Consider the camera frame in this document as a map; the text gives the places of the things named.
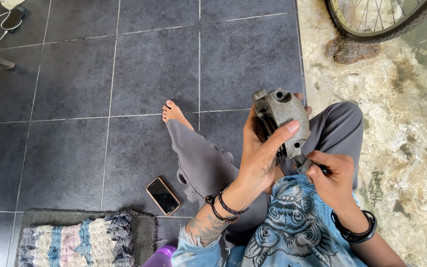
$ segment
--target white cable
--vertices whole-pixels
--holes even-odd
[[[4,31],[4,33],[3,33],[3,36],[1,36],[1,38],[0,38],[0,41],[1,41],[1,39],[3,39],[3,37],[8,33],[8,31],[9,30],[12,30],[12,29],[15,29],[15,28],[17,28],[17,27],[19,27],[19,25],[21,25],[21,23],[22,23],[22,20],[16,25],[16,26],[14,26],[14,27],[12,27],[12,28],[4,28],[3,27],[3,23],[9,18],[9,15],[11,14],[11,11],[9,11],[9,12],[5,12],[5,13],[3,13],[3,14],[1,14],[0,15],[0,17],[2,17],[2,16],[4,16],[4,15],[6,15],[7,14],[7,16],[6,16],[6,18],[1,22],[1,28],[3,29],[3,30],[5,30]]]

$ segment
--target tire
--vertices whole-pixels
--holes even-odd
[[[398,24],[392,27],[386,28],[384,32],[373,35],[373,33],[367,33],[369,36],[359,36],[355,33],[349,32],[341,21],[337,17],[337,14],[332,6],[332,0],[325,0],[327,10],[337,30],[344,35],[346,38],[353,40],[358,43],[381,43],[384,41],[392,40],[402,34],[405,34],[418,26],[419,23],[427,19],[427,0],[423,0],[423,4],[414,13],[412,13],[405,20],[397,22]]]

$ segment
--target purple bottle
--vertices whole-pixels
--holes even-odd
[[[172,267],[172,253],[177,248],[173,246],[162,246],[141,267]]]

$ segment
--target doormat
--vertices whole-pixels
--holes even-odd
[[[141,266],[156,248],[153,216],[126,210],[31,209],[24,213],[15,267]]]

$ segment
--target engine part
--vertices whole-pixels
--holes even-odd
[[[301,124],[299,131],[286,141],[277,152],[279,159],[300,156],[301,148],[309,135],[309,120],[304,106],[291,93],[277,89],[266,93],[260,90],[252,95],[255,103],[255,112],[261,119],[264,130],[269,138],[273,132],[282,125],[297,120]]]

